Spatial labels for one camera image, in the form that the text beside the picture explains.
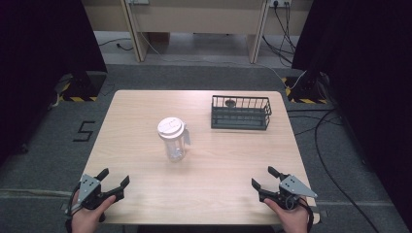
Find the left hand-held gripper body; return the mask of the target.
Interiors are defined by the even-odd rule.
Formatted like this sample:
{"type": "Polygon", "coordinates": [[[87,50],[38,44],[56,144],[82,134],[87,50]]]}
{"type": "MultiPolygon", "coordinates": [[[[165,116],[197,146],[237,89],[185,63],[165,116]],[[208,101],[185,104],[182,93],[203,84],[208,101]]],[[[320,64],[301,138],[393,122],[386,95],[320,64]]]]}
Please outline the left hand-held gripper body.
{"type": "MultiPolygon", "coordinates": [[[[78,190],[78,197],[73,206],[74,210],[88,209],[95,210],[98,208],[104,200],[110,196],[106,195],[107,191],[102,190],[102,182],[98,181],[96,176],[84,174],[80,180],[80,187],[78,190]]],[[[116,202],[124,198],[123,196],[116,196],[116,202]]]]}

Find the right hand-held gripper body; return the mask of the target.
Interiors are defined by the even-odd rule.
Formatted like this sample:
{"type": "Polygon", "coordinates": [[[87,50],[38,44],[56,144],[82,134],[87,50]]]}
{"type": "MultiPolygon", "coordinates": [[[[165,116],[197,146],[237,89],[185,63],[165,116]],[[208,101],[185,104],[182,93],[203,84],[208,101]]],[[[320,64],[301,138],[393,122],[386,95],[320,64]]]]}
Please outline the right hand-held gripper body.
{"type": "Polygon", "coordinates": [[[286,175],[286,178],[279,182],[279,190],[277,192],[268,190],[268,193],[258,193],[260,202],[268,198],[276,202],[284,210],[295,209],[299,204],[301,196],[317,198],[318,194],[294,175],[286,175]]]}

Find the person's right hand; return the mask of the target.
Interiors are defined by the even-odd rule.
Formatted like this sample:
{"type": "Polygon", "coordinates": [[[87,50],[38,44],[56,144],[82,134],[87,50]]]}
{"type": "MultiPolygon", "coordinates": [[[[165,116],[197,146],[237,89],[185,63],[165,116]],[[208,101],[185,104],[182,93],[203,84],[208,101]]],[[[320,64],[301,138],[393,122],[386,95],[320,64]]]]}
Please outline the person's right hand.
{"type": "Polygon", "coordinates": [[[278,216],[286,233],[308,233],[309,214],[303,200],[300,200],[301,205],[293,210],[284,210],[268,198],[264,200],[264,203],[278,216]]]}

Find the person's left hand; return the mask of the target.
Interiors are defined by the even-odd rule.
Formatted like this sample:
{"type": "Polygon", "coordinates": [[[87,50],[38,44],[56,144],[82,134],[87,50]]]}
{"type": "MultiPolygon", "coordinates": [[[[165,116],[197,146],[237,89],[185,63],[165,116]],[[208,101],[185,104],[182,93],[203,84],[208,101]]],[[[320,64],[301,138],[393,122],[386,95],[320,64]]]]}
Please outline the person's left hand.
{"type": "Polygon", "coordinates": [[[116,201],[112,195],[95,210],[80,209],[72,216],[72,233],[94,233],[99,225],[99,219],[116,201]]]}

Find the clear bottle with white lid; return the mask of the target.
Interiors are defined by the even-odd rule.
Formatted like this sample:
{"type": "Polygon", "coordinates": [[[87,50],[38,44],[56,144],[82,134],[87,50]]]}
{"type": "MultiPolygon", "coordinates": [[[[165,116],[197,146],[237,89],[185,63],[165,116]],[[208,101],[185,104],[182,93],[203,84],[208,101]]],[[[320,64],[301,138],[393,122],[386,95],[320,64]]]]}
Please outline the clear bottle with white lid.
{"type": "Polygon", "coordinates": [[[166,117],[157,126],[157,134],[165,145],[171,162],[178,162],[186,156],[186,146],[191,144],[187,125],[178,117],[166,117]]]}

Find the black stand base hazard tape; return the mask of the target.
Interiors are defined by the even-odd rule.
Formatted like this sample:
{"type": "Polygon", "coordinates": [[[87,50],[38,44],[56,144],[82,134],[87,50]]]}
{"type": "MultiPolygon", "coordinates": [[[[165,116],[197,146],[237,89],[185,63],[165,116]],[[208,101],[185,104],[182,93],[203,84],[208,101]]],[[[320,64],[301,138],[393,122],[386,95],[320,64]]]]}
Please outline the black stand base hazard tape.
{"type": "Polygon", "coordinates": [[[317,79],[308,79],[306,72],[282,78],[287,98],[293,103],[326,104],[326,94],[317,79]]]}
{"type": "Polygon", "coordinates": [[[63,77],[58,89],[58,100],[66,102],[95,102],[107,78],[104,72],[86,72],[84,78],[63,77]]]}

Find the black curtain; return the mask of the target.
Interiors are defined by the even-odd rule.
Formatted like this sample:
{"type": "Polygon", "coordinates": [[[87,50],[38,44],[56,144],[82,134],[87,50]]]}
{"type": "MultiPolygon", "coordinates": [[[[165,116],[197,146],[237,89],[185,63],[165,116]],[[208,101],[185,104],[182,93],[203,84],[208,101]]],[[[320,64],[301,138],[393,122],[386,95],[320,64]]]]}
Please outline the black curtain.
{"type": "Polygon", "coordinates": [[[324,72],[366,162],[412,231],[412,0],[313,0],[293,68],[324,72]]]}
{"type": "Polygon", "coordinates": [[[62,76],[105,70],[82,0],[0,0],[0,165],[35,127],[62,76]]]}

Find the beige wooden desk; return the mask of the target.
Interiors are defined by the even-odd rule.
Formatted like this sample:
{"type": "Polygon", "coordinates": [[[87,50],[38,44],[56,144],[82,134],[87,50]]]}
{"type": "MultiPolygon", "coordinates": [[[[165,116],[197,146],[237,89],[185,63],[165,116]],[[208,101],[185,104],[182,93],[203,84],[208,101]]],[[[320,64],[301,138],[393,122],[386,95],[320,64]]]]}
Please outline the beige wooden desk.
{"type": "Polygon", "coordinates": [[[81,0],[95,31],[126,31],[135,58],[146,59],[150,33],[238,34],[246,37],[249,61],[258,61],[263,36],[288,29],[301,34],[314,0],[292,0],[287,8],[270,8],[269,0],[81,0]]]}

